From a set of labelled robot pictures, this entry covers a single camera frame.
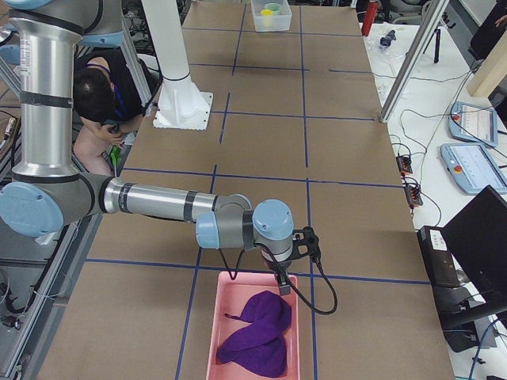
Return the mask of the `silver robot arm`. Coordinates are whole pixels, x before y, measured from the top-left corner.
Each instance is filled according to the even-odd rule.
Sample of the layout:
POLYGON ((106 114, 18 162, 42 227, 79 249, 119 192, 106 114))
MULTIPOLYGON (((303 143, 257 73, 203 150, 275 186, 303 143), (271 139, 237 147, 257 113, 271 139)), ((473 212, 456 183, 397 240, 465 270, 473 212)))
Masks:
POLYGON ((39 237, 88 215, 118 211, 190 222, 203 248, 260 248, 280 293, 295 290, 289 264, 305 256, 318 263, 321 253, 312 228, 297 230, 285 203, 268 199, 253 206, 242 195, 132 184, 72 165, 74 49, 125 45, 120 2, 10 1, 8 7, 20 37, 22 151, 1 191, 7 226, 39 237))

